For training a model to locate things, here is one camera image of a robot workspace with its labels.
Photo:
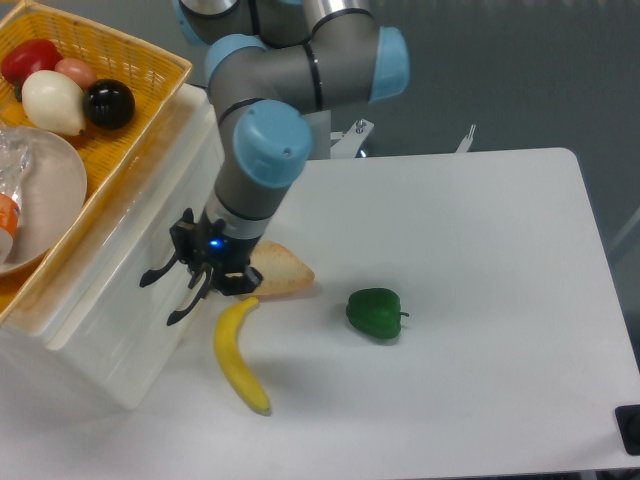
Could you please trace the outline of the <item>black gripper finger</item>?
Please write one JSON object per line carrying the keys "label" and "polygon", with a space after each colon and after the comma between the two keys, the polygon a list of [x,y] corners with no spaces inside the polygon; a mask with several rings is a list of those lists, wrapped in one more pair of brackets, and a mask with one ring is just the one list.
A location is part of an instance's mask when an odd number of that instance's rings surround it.
{"label": "black gripper finger", "polygon": [[194,276],[189,281],[188,289],[191,293],[191,296],[184,302],[183,305],[179,306],[176,310],[169,314],[166,320],[167,326],[173,326],[181,322],[193,311],[193,309],[201,300],[206,298],[208,292],[210,291],[211,277],[211,272],[204,272],[199,276]]}
{"label": "black gripper finger", "polygon": [[169,260],[161,267],[147,270],[140,278],[139,287],[145,288],[168,273],[171,268],[178,262],[178,254],[174,252]]}

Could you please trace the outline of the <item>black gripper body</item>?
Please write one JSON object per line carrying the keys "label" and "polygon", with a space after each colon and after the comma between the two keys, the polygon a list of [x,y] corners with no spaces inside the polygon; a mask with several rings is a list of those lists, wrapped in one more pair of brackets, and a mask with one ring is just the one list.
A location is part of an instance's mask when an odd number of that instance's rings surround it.
{"label": "black gripper body", "polygon": [[218,218],[211,222],[203,213],[195,221],[187,208],[170,229],[174,254],[169,266],[179,262],[187,267],[194,285],[208,273],[207,285],[223,295],[251,294],[263,282],[262,274],[251,264],[251,254],[260,237],[241,239],[227,234],[227,222]]}

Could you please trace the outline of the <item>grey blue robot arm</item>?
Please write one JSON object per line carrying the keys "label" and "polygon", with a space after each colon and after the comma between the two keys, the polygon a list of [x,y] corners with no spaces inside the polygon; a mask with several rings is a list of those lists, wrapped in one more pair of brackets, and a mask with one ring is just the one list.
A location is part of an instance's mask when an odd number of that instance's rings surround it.
{"label": "grey blue robot arm", "polygon": [[249,294],[250,257],[313,149],[307,116],[401,94],[410,58],[400,30],[365,1],[179,1],[186,35],[208,46],[206,93],[224,159],[200,214],[171,227],[171,264],[197,299]]}

